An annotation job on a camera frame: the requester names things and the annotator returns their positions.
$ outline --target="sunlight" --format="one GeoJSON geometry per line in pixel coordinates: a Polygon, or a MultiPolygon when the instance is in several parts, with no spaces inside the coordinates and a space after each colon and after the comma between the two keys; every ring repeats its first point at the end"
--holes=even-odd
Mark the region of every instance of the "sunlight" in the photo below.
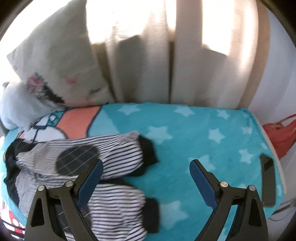
{"type": "Polygon", "coordinates": [[[111,4],[108,9],[111,11],[111,26],[109,29],[117,32],[117,37],[126,39],[143,32],[150,11],[155,0],[112,0],[108,1],[111,4]]]}
{"type": "Polygon", "coordinates": [[[19,81],[6,56],[13,51],[33,29],[70,0],[34,0],[12,22],[0,41],[0,99],[2,84],[6,81],[19,81]]]}
{"type": "Polygon", "coordinates": [[[110,34],[112,25],[110,1],[88,0],[86,4],[86,25],[91,43],[102,43],[110,34]]]}
{"type": "Polygon", "coordinates": [[[256,2],[246,1],[244,3],[244,22],[241,26],[243,31],[243,48],[241,55],[241,71],[252,62],[252,56],[255,57],[257,39],[258,39],[258,10],[256,2]]]}
{"type": "Polygon", "coordinates": [[[234,22],[234,0],[202,0],[202,44],[229,55],[234,22]]]}
{"type": "Polygon", "coordinates": [[[177,16],[177,1],[165,0],[165,10],[167,15],[167,23],[169,30],[176,29],[176,16],[177,16]]]}

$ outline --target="beige curtain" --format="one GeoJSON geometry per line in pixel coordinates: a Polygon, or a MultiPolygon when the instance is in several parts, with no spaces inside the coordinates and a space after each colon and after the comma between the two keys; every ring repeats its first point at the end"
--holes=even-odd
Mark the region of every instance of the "beige curtain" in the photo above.
{"type": "MultiPolygon", "coordinates": [[[[68,1],[34,0],[12,26],[32,15],[34,20],[15,35],[20,29],[29,35],[68,1]],[[41,4],[50,11],[35,15],[41,4]]],[[[118,102],[237,108],[248,107],[255,96],[270,35],[259,1],[88,0],[86,8],[90,41],[118,102]]],[[[6,59],[4,65],[10,66],[6,59]]],[[[14,73],[5,69],[11,74],[0,77],[7,80],[14,73]]]]}
{"type": "Polygon", "coordinates": [[[178,0],[172,103],[236,108],[257,39],[254,0],[178,0]]]}

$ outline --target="turquoise fleece blanket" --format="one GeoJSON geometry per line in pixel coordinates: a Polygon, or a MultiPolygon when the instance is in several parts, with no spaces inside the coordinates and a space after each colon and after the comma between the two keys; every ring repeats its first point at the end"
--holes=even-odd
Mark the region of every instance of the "turquoise fleece blanket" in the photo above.
{"type": "MultiPolygon", "coordinates": [[[[138,131],[154,143],[159,163],[141,177],[126,178],[147,197],[159,201],[161,222],[158,234],[147,241],[192,241],[208,220],[212,209],[204,203],[189,173],[189,163],[199,159],[207,171],[233,187],[256,186],[262,195],[263,153],[274,158],[254,116],[246,109],[224,110],[172,104],[108,104],[55,112],[42,118],[24,138],[45,141],[138,131]]],[[[1,149],[3,155],[17,135],[10,131],[1,149]]],[[[278,166],[276,205],[264,208],[268,218],[284,199],[278,166]]],[[[1,183],[1,194],[16,217],[25,217],[11,202],[1,183]]],[[[232,207],[219,241],[225,240],[235,206],[232,207]]]]}

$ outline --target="orange handbag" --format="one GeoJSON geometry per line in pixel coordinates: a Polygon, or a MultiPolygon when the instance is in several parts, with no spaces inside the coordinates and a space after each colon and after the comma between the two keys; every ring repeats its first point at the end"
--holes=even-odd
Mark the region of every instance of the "orange handbag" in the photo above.
{"type": "Polygon", "coordinates": [[[287,154],[288,150],[296,141],[296,119],[287,126],[282,124],[283,121],[293,117],[296,117],[296,114],[290,115],[279,122],[263,125],[263,129],[272,142],[279,159],[287,154]]]}

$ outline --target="white pillow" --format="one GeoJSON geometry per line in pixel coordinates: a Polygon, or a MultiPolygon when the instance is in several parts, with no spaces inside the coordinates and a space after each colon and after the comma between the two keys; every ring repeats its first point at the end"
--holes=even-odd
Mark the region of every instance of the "white pillow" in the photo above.
{"type": "Polygon", "coordinates": [[[24,82],[10,82],[3,92],[0,104],[0,117],[6,129],[19,127],[27,131],[42,116],[61,110],[57,104],[40,101],[26,90],[24,82]]]}
{"type": "Polygon", "coordinates": [[[69,2],[7,56],[37,97],[70,107],[114,101],[90,45],[85,5],[69,2]]]}

